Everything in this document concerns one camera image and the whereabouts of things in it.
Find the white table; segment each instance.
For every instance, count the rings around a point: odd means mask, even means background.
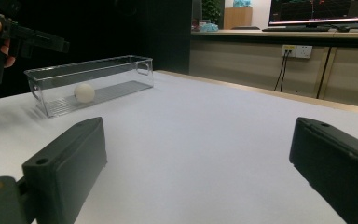
[[[30,93],[0,99],[0,175],[19,179],[58,135],[102,117],[108,164],[76,224],[344,223],[288,157],[297,117],[358,138],[358,107],[154,77],[153,89],[54,119]]]

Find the monitor screen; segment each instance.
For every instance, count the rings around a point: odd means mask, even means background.
[[[358,0],[271,0],[269,26],[358,23]]]

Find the clear plastic container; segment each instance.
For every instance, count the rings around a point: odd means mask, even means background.
[[[152,61],[129,55],[24,73],[36,106],[51,118],[152,88]]]

